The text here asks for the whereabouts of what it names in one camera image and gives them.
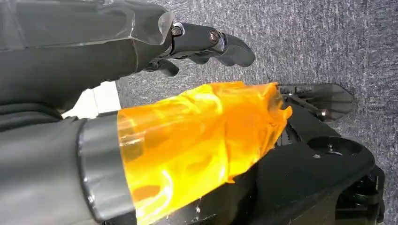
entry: gray band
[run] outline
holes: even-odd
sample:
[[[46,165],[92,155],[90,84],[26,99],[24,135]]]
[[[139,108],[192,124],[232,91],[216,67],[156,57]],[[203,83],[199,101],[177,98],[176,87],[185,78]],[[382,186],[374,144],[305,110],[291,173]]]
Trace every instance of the gray band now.
[[[98,221],[134,210],[117,136],[116,115],[87,121],[79,137],[82,182]]]

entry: robotic finger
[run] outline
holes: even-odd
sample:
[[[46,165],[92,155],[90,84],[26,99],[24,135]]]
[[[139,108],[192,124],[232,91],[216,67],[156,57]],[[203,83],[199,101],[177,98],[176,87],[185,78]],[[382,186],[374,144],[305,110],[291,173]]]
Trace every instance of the robotic finger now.
[[[235,64],[248,67],[255,60],[253,51],[244,41],[212,27],[177,22],[173,24],[171,34],[172,46],[144,71],[161,70],[168,76],[174,76],[178,73],[177,67],[165,61],[171,58],[188,58],[197,64],[205,64],[214,57],[228,67]]]

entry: gray carpet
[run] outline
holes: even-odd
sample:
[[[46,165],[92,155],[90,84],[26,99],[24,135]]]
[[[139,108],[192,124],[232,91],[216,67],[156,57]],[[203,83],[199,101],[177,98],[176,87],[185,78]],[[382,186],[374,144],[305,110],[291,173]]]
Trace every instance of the gray carpet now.
[[[332,127],[371,149],[387,175],[386,225],[398,224],[397,0],[155,0],[179,21],[245,40],[248,68],[177,61],[169,78],[141,73],[117,83],[122,107],[151,103],[206,82],[338,83],[356,109]]]

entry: metal screw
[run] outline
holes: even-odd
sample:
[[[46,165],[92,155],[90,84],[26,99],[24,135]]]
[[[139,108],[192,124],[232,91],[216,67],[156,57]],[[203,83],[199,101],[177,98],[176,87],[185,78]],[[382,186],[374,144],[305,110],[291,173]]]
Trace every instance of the metal screw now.
[[[321,115],[326,116],[328,114],[328,111],[326,109],[321,110]]]
[[[173,27],[171,28],[171,35],[173,36],[180,36],[183,34],[183,31],[179,27]]]
[[[218,42],[218,32],[216,30],[212,30],[210,32],[210,41],[212,43],[217,43]]]

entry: orange plastic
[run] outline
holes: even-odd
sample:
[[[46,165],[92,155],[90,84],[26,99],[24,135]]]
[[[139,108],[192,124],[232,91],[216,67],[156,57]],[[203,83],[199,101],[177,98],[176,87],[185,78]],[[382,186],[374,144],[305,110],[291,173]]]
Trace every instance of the orange plastic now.
[[[276,83],[205,84],[118,113],[126,180],[148,225],[246,172],[291,116]]]

